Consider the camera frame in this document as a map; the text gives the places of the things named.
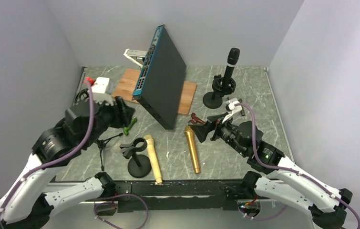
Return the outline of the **dark gold microphone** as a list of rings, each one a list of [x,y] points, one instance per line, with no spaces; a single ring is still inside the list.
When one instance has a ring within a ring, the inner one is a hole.
[[[197,148],[195,144],[195,134],[190,126],[186,126],[184,134],[187,140],[188,149],[190,153],[191,163],[195,174],[201,173],[200,162],[198,158]]]

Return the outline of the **black round-base mic stand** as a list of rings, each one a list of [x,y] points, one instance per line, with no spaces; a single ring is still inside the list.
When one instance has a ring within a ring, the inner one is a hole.
[[[143,178],[152,170],[150,159],[146,155],[138,154],[147,148],[143,137],[138,137],[129,144],[120,144],[119,148],[125,159],[129,159],[127,169],[134,178]]]

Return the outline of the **light gold microphone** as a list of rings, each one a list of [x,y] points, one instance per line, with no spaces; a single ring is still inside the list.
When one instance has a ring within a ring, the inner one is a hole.
[[[146,149],[147,149],[147,153],[148,153],[149,160],[151,163],[155,182],[156,182],[156,184],[160,185],[160,184],[162,184],[163,179],[162,179],[162,174],[161,174],[160,166],[158,163],[158,159],[157,159],[157,155],[156,155],[156,151],[155,151],[155,147],[154,147],[154,140],[151,135],[145,135],[144,139],[147,142]]]

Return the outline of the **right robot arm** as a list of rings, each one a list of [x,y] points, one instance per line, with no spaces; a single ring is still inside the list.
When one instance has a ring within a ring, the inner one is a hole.
[[[252,121],[239,125],[227,114],[214,115],[203,121],[194,113],[189,126],[199,142],[222,139],[227,145],[247,158],[251,166],[240,184],[246,198],[266,197],[299,209],[322,229],[341,229],[347,216],[347,205],[352,192],[333,188],[297,166],[275,146],[262,140],[263,132]]]

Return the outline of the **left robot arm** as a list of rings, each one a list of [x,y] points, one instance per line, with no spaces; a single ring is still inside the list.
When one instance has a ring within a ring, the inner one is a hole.
[[[13,187],[0,198],[0,229],[40,229],[51,217],[89,199],[111,199],[115,183],[106,172],[75,186],[45,192],[49,182],[108,128],[127,127],[135,113],[121,97],[80,100],[55,127],[44,131]]]

